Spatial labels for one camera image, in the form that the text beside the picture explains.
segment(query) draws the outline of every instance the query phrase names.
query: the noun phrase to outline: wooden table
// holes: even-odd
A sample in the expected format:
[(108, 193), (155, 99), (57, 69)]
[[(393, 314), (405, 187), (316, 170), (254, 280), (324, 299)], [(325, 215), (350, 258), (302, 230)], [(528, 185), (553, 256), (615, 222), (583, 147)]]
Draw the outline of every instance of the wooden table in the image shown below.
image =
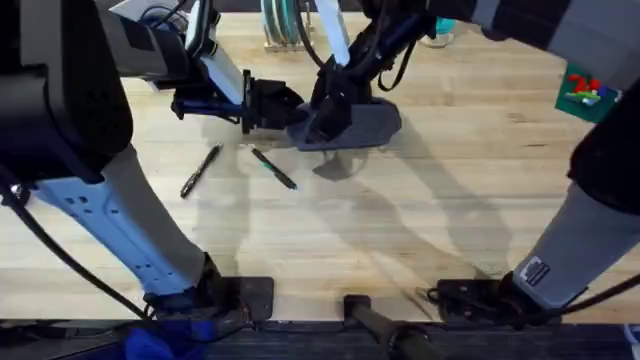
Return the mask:
[[(318, 51), (328, 53), (320, 34)], [(347, 16), (353, 33), (364, 28)], [(257, 14), (226, 14), (219, 39), (236, 64), (282, 79), (308, 98), (315, 65), (303, 52), (269, 54)], [(379, 149), (300, 153), (282, 133), (169, 110), (171, 93), (124, 81), (133, 143), (155, 191), (187, 236), (225, 275), (276, 279), (275, 319), (340, 316), (344, 294), (364, 293), (396, 319), (437, 319), (410, 301), (442, 278), (501, 277), (536, 242), (561, 204), (573, 147), (589, 125), (553, 109), (562, 60), (513, 41), (492, 43), (470, 26), (442, 50), (418, 46), (396, 102), (404, 127)], [(387, 82), (392, 76), (387, 75)], [(186, 201), (178, 192), (218, 140), (224, 151)], [(254, 143), (300, 186), (285, 189), (252, 157)], [(59, 242), (142, 305), (135, 278), (78, 225), (38, 200), (29, 205)], [(0, 318), (129, 318), (0, 210)], [(640, 270), (628, 254), (592, 286)], [(640, 322), (640, 291), (571, 316)]]

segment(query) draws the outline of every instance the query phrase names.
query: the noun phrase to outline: tape roll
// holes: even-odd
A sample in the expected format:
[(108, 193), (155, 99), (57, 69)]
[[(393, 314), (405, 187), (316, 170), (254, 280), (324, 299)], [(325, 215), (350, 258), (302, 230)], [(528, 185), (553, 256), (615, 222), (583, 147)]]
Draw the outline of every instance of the tape roll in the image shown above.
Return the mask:
[(300, 41), (293, 1), (298, 0), (261, 0), (262, 22), (276, 43), (297, 44)]
[(269, 37), (276, 43), (283, 43), (284, 39), (280, 33), (278, 24), (276, 23), (274, 1), (277, 0), (260, 0), (262, 9), (262, 23)]

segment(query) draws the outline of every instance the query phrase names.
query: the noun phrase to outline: cable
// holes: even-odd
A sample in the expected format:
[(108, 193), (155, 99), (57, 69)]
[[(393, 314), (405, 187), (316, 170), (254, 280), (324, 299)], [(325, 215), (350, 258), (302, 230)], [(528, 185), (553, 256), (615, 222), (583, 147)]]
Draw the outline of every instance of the cable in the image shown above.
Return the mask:
[(383, 71), (380, 72), (380, 74), (378, 74), (378, 88), (384, 92), (389, 92), (393, 89), (396, 88), (396, 86), (398, 86), (400, 84), (400, 82), (402, 81), (402, 78), (404, 77), (404, 73), (407, 70), (407, 66), (409, 65), (409, 59), (411, 58), (411, 54), (413, 53), (413, 49), (416, 47), (416, 42), (417, 41), (412, 41), (411, 44), (409, 44), (409, 47), (407, 48), (407, 50), (404, 52), (404, 57), (402, 58), (402, 63), (400, 63), (400, 68), (398, 69), (398, 74), (396, 74), (396, 78), (395, 80), (393, 80), (393, 83), (391, 84), (391, 87), (386, 87), (383, 83), (382, 83), (382, 73)]
[(178, 12), (178, 10), (182, 9), (182, 7), (187, 3), (187, 0), (180, 0), (178, 1), (178, 4), (176, 6), (173, 7), (173, 9), (169, 10), (168, 13), (166, 13), (160, 20), (156, 21), (153, 25), (151, 25), (152, 29), (157, 28), (158, 26), (162, 25), (163, 23), (167, 22), (169, 19), (171, 19), (171, 17)]
[(294, 20), (296, 22), (298, 32), (300, 33), (300, 40), (302, 40), (304, 49), (307, 51), (307, 54), (309, 54), (309, 57), (311, 57), (311, 60), (313, 60), (313, 62), (316, 63), (319, 68), (323, 68), (324, 61), (320, 59), (320, 56), (318, 56), (318, 53), (316, 53), (315, 49), (311, 45), (311, 41), (309, 41), (307, 30), (304, 28), (304, 22), (302, 20), (301, 12), (302, 10), (300, 9), (300, 0), (293, 0)]
[[(166, 7), (164, 5), (154, 5), (154, 6), (149, 6), (143, 13), (142, 15), (140, 15), (140, 18), (138, 19), (138, 21), (143, 20), (145, 16), (147, 16), (149, 14), (149, 12), (153, 11), (153, 10), (166, 10), (168, 12), (170, 12), (172, 9), (169, 7)], [(188, 23), (189, 20), (187, 20), (187, 18), (180, 14), (179, 12), (174, 13), (175, 16), (179, 17), (180, 19), (182, 19), (184, 22)]]
[[(0, 173), (2, 175), (7, 174), (8, 172), (0, 166)], [(176, 339), (175, 334), (170, 334), (165, 330), (162, 326), (160, 326), (157, 322), (153, 321), (143, 310), (140, 310), (134, 303), (132, 303), (129, 299), (120, 294), (117, 290), (113, 289), (111, 286), (106, 284), (104, 281), (100, 280), (93, 273), (87, 270), (84, 266), (78, 263), (71, 255), (69, 255), (58, 243), (51, 238), (51, 236), (42, 228), (40, 223), (33, 217), (33, 215), (27, 210), (24, 205), (20, 203), (18, 198), (11, 192), (11, 189), (3, 182), (0, 181), (0, 195), (2, 195), (6, 204), (13, 210), (13, 212), (22, 220), (22, 222), (27, 226), (27, 228), (33, 232), (33, 234), (42, 242), (44, 246), (47, 247), (58, 259), (60, 259), (65, 265), (70, 267), (73, 271), (75, 271), (78, 275), (80, 275), (83, 279), (91, 283), (93, 286), (100, 289), (102, 292), (107, 294), (109, 297), (114, 299), (115, 301), (122, 304), (129, 311), (134, 313), (137, 317), (139, 317), (145, 324), (150, 327), (161, 332), (165, 337)], [(194, 338), (181, 338), (177, 337), (179, 340), (186, 342), (194, 342), (198, 344), (210, 344), (214, 342), (218, 342), (220, 340), (226, 339), (227, 337), (243, 330), (251, 327), (251, 324), (243, 324), (238, 326), (237, 328), (230, 330), (218, 337), (213, 339), (194, 339)]]
[[(298, 32), (300, 33), (300, 40), (302, 40), (302, 44), (304, 45), (304, 48), (307, 51), (307, 54), (309, 54), (309, 57), (311, 57), (313, 62), (315, 62), (319, 68), (323, 68), (324, 61), (322, 61), (322, 59), (318, 56), (318, 53), (316, 53), (315, 49), (311, 45), (311, 42), (309, 41), (309, 37), (307, 36), (307, 32), (304, 28), (302, 15), (300, 14), (301, 10), (300, 10), (299, 1), (300, 0), (293, 0), (293, 8), (294, 8), (294, 18), (296, 22), (296, 27), (298, 28)], [(351, 69), (340, 69), (341, 74), (345, 76), (349, 76), (349, 75), (361, 73), (369, 65), (371, 65), (371, 62), (373, 62), (373, 60), (375, 59), (378, 43), (380, 42), (380, 38), (382, 37), (382, 29), (384, 27), (384, 22), (387, 19), (387, 15), (386, 15), (387, 3), (388, 3), (388, 0), (382, 0), (382, 7), (380, 9), (380, 13), (378, 15), (378, 22), (376, 24), (376, 32), (373, 38), (373, 43), (369, 47), (369, 51), (367, 52), (367, 55), (355, 67)]]
[[(474, 324), (474, 325), (459, 325), (459, 326), (451, 326), (446, 324), (430, 324), (430, 325), (441, 327), (445, 330), (478, 330), (478, 329), (503, 327), (503, 326), (522, 326), (529, 323), (544, 323), (553, 318), (572, 314), (572, 313), (584, 310), (586, 308), (595, 306), (597, 304), (600, 304), (638, 285), (640, 285), (640, 274), (632, 276), (629, 279), (624, 280), (615, 286), (612, 286), (596, 295), (593, 295), (588, 299), (585, 299), (576, 304), (567, 306), (566, 308), (549, 309), (549, 310), (541, 311), (537, 314), (521, 315), (512, 319), (498, 321), (493, 324)], [(435, 288), (429, 289), (427, 291), (427, 294), (431, 293), (433, 290), (437, 291), (437, 289)]]

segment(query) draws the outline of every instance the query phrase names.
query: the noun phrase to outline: blue object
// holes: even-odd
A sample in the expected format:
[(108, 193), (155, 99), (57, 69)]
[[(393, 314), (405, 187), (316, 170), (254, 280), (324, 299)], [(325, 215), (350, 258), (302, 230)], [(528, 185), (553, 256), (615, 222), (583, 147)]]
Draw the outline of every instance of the blue object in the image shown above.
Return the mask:
[(131, 331), (124, 341), (127, 360), (204, 359), (205, 345), (185, 339), (207, 340), (216, 336), (210, 321), (166, 321), (158, 324), (165, 329), (163, 334), (155, 335), (141, 328)]
[(609, 88), (607, 88), (606, 86), (600, 86), (600, 89), (598, 90), (598, 96), (605, 97), (607, 96), (608, 91), (609, 91)]
[(456, 21), (439, 17), (436, 20), (436, 34), (444, 35), (450, 33), (456, 26)]

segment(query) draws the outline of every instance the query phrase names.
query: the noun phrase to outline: pen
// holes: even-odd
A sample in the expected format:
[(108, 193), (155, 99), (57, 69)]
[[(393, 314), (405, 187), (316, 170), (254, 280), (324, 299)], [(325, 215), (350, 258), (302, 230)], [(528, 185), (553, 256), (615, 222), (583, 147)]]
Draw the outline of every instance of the pen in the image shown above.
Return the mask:
[(267, 159), (267, 157), (264, 156), (264, 154), (260, 152), (260, 150), (256, 149), (253, 145), (250, 146), (251, 153), (253, 153), (253, 155), (255, 155), (255, 157), (257, 157), (258, 160), (262, 162), (262, 165), (264, 165), (264, 167), (271, 170), (273, 175), (275, 175), (276, 179), (278, 179), (282, 183), (282, 185), (286, 186), (290, 190), (298, 189), (298, 185), (296, 185), (296, 183), (294, 183), (293, 180), (291, 180), (285, 173), (283, 173), (280, 169), (273, 165), (273, 163), (269, 161), (269, 159)]
[(189, 177), (189, 180), (187, 180), (187, 182), (182, 187), (182, 190), (180, 190), (181, 198), (186, 199), (186, 197), (189, 196), (189, 194), (191, 193), (193, 188), (196, 186), (196, 184), (198, 183), (198, 180), (200, 180), (200, 177), (202, 177), (202, 174), (207, 169), (209, 164), (211, 164), (213, 160), (216, 159), (216, 157), (220, 153), (220, 150), (222, 150), (222, 142), (218, 141), (213, 146), (213, 149), (209, 151), (209, 153), (207, 154), (207, 157), (204, 158), (204, 161), (202, 161), (200, 166), (198, 166), (198, 169), (196, 169), (196, 171), (193, 174), (191, 174), (191, 176)]

